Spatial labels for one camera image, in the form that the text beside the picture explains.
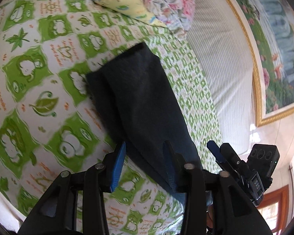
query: blanket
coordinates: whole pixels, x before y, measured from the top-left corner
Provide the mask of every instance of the blanket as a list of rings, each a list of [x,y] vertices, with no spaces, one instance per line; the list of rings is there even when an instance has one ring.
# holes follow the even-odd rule
[[[203,167],[216,170],[205,145],[221,143],[219,124],[205,74],[186,41],[92,0],[2,1],[0,191],[22,214],[61,171],[86,170],[113,151],[85,75],[139,42],[160,58]],[[182,205],[130,158],[118,188],[104,197],[111,234],[162,234],[181,225]]]

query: gold picture frame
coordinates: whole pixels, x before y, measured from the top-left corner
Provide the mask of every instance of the gold picture frame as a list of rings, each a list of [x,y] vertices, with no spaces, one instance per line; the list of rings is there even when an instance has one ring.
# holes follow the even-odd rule
[[[284,107],[283,111],[280,112],[273,112],[272,115],[270,113],[268,115],[265,114],[263,107],[265,106],[264,102],[265,99],[262,96],[261,92],[261,79],[259,75],[259,62],[257,64],[257,57],[260,57],[258,49],[254,48],[255,46],[252,44],[253,41],[255,41],[255,38],[253,35],[250,34],[250,26],[246,21],[244,14],[241,13],[241,8],[236,0],[226,0],[228,5],[231,7],[235,17],[237,18],[243,33],[246,37],[248,47],[250,49],[252,58],[253,58],[253,79],[252,79],[252,85],[253,85],[253,94],[254,94],[254,101],[255,101],[255,126],[260,127],[269,123],[272,123],[274,121],[280,120],[284,117],[287,117],[294,113],[294,105],[289,105],[291,107]]]

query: painting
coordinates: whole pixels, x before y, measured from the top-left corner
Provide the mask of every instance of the painting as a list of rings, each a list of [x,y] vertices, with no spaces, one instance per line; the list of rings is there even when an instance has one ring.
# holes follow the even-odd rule
[[[235,1],[256,42],[253,86],[262,126],[294,113],[294,11],[286,0]]]

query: mattress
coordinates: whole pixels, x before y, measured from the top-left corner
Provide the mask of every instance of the mattress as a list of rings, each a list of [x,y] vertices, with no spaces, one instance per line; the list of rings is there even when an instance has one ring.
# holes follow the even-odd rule
[[[253,58],[226,0],[196,0],[187,40],[206,73],[223,142],[239,154],[249,147]]]

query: black fabric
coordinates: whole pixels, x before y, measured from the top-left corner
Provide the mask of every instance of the black fabric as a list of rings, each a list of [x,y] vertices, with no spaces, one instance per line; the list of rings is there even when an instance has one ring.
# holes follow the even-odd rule
[[[160,64],[145,43],[137,44],[86,75],[97,111],[112,139],[126,141],[127,155],[146,174],[173,194],[162,145],[202,168],[182,112]],[[184,202],[184,194],[174,195]]]

